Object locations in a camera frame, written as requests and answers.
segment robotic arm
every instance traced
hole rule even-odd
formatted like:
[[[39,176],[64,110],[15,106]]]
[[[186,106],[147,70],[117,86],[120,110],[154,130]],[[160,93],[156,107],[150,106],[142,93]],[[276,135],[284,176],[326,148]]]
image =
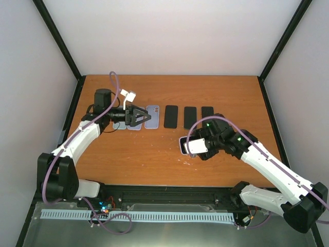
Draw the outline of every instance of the robotic arm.
[[[123,107],[111,108],[104,116],[90,124],[111,104],[110,90],[96,90],[94,104],[88,107],[86,115],[82,117],[75,132],[52,153],[42,153],[39,156],[37,172],[37,190],[39,192],[42,191],[43,182],[50,164],[58,155],[59,158],[55,162],[48,179],[46,194],[50,197],[65,200],[73,199],[74,197],[97,197],[100,183],[78,179],[75,165],[82,153],[102,134],[110,121],[124,121],[126,125],[133,127],[151,119],[146,110],[135,105],[126,106],[126,101],[132,102],[134,100],[135,93],[122,90],[121,94],[125,96]]]
[[[225,121],[219,119],[206,121],[205,127],[194,130],[192,134],[194,140],[189,142],[190,153],[197,154],[205,161],[220,150],[224,150],[255,168],[281,193],[240,182],[231,191],[232,204],[237,208],[244,205],[264,208],[283,216],[295,230],[306,233],[325,208],[302,185],[324,201],[327,200],[328,189],[322,183],[312,184],[300,177],[271,155],[251,133],[246,130],[242,132],[254,142],[254,145],[245,140],[240,133],[235,132]],[[261,154],[259,150],[265,152],[268,157]]]

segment brown tabletop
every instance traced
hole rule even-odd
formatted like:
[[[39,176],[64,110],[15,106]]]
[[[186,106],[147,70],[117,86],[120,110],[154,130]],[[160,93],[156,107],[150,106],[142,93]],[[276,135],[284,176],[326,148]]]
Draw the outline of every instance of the brown tabletop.
[[[77,164],[81,179],[117,185],[220,186],[239,181],[255,186],[273,185],[251,166],[224,151],[208,161],[183,156],[178,139],[186,136],[184,107],[212,106],[238,127],[256,136],[279,158],[276,141],[256,76],[119,76],[120,88],[134,91],[133,104],[160,106],[159,128],[103,133],[82,154]],[[99,88],[115,90],[107,75],[86,77],[70,134],[77,128]],[[163,127],[165,107],[178,106],[177,129]],[[106,128],[111,131],[112,122]]]

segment white wall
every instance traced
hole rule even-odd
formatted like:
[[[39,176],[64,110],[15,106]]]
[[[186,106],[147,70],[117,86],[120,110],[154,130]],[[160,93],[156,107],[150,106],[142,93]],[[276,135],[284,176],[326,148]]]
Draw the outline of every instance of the white wall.
[[[329,1],[313,1],[265,85],[291,167],[329,188],[328,11]],[[329,246],[329,226],[318,227]]]
[[[84,75],[259,75],[299,3],[45,0]]]
[[[0,1],[0,23],[0,245],[15,246],[76,80],[32,1]]]

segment wooden table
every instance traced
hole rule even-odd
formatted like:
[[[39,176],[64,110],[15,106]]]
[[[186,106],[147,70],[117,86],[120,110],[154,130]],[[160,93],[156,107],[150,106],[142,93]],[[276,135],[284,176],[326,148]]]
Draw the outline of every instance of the wooden table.
[[[276,141],[256,76],[119,76],[120,88],[134,91],[134,104],[160,106],[157,130],[118,130],[103,133],[83,153],[77,164],[81,179],[117,185],[223,186],[239,181],[273,187],[260,173],[230,155],[220,152],[208,161],[180,153],[178,139],[183,128],[184,107],[213,106],[242,129],[255,135],[276,157]],[[99,88],[114,90],[107,75],[86,77],[70,134],[77,128]],[[178,105],[177,129],[165,129],[165,106]],[[112,130],[112,123],[106,131]]]

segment black metal frame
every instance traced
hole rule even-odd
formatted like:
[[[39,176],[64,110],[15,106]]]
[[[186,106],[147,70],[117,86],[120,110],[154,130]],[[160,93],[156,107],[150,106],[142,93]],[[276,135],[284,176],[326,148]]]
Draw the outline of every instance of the black metal frame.
[[[67,139],[68,131],[70,129],[73,116],[76,111],[76,107],[78,105],[78,101],[80,98],[80,94],[84,85],[84,81],[86,76],[81,76],[72,56],[70,55],[57,27],[55,26],[45,4],[42,0],[33,0],[35,6],[37,7],[40,15],[42,16],[44,22],[46,23],[50,33],[52,34],[54,40],[56,41],[59,49],[61,50],[66,62],[68,63],[69,67],[71,68],[74,76],[76,77],[78,83],[76,90],[74,92],[74,96],[69,107],[67,117],[65,120],[65,124],[63,127],[64,131],[64,138],[63,141]],[[312,0],[302,0],[299,7],[297,8],[294,16],[292,17],[291,21],[289,22],[286,30],[284,31],[282,37],[280,38],[276,48],[274,49],[271,57],[269,58],[266,66],[264,67],[261,75],[258,77],[260,89],[263,95],[263,99],[265,102],[265,106],[267,109],[267,113],[270,119],[270,123],[273,129],[273,133],[277,142],[278,150],[280,153],[280,157],[282,162],[289,167],[288,158],[280,137],[280,132],[275,121],[275,117],[271,108],[270,101],[268,99],[268,95],[266,92],[266,88],[264,85],[265,79],[268,76],[269,72],[271,71],[272,67],[274,66],[276,60],[278,59],[279,55],[281,54],[283,48],[287,44],[289,38],[293,34],[295,28],[301,21],[304,13],[308,9],[309,5],[311,4]],[[133,203],[186,203],[186,204],[205,204],[205,205],[213,205],[217,209],[225,209],[234,213],[241,213],[246,210],[243,208],[241,211],[236,210],[232,207],[229,202],[229,190],[230,188],[197,188],[197,187],[158,187],[158,186],[111,186],[106,185],[106,190],[111,191],[116,198],[116,205],[125,207],[127,205]],[[24,239],[28,230],[29,223],[31,221],[31,217],[35,208],[35,204],[38,201],[41,201],[41,197],[38,194],[35,194],[30,210],[28,212],[26,221],[24,223],[23,229],[21,231],[20,237],[17,241],[16,246],[23,246]],[[323,242],[321,240],[321,236],[319,234],[318,228],[314,225],[312,228],[313,236],[315,238],[315,242],[318,247],[322,247]]]

